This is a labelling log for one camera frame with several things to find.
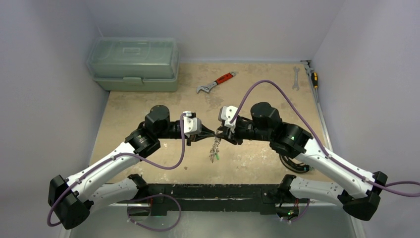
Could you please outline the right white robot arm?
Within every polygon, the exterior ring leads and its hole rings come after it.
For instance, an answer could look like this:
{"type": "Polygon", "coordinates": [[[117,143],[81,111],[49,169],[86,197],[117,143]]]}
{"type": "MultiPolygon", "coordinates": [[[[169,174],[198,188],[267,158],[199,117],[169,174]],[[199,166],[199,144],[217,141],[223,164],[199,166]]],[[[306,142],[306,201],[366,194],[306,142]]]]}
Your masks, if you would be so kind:
{"type": "Polygon", "coordinates": [[[220,109],[218,138],[234,145],[241,145],[244,140],[267,141],[280,156],[296,159],[332,180],[322,182],[285,175],[275,196],[285,202],[310,199],[332,203],[363,221],[373,217],[382,190],[371,183],[385,185],[387,175],[363,170],[332,153],[302,127],[284,122],[278,109],[267,102],[252,106],[251,119],[236,115],[238,111],[235,106],[220,109]]]}

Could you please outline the large perforated metal keyring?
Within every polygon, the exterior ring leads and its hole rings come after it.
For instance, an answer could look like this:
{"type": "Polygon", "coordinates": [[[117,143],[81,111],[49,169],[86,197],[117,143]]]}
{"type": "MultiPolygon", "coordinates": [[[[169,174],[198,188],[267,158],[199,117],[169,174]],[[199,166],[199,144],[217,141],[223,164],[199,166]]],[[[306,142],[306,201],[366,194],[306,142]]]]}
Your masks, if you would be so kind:
{"type": "Polygon", "coordinates": [[[219,156],[219,145],[221,143],[221,139],[219,138],[214,138],[214,142],[213,145],[210,149],[210,154],[209,154],[209,158],[211,163],[214,163],[214,161],[216,160],[215,155],[219,156]]]}

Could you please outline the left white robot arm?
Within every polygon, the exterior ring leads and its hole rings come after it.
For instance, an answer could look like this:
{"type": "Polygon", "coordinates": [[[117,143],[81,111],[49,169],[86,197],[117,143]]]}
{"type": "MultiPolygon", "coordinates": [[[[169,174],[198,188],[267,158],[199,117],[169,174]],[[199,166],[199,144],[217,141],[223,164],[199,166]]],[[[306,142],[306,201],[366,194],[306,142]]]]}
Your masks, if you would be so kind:
{"type": "Polygon", "coordinates": [[[196,113],[184,111],[179,120],[171,121],[168,107],[152,107],[137,129],[108,155],[76,174],[66,178],[57,175],[51,179],[47,225],[62,225],[70,230],[84,222],[91,212],[105,206],[125,200],[145,201],[147,184],[140,175],[113,184],[108,181],[139,162],[173,170],[181,165],[187,145],[212,137],[215,137],[215,132],[202,125],[196,113]],[[160,148],[160,139],[181,140],[180,158],[172,166],[160,165],[147,158],[160,148]]]}

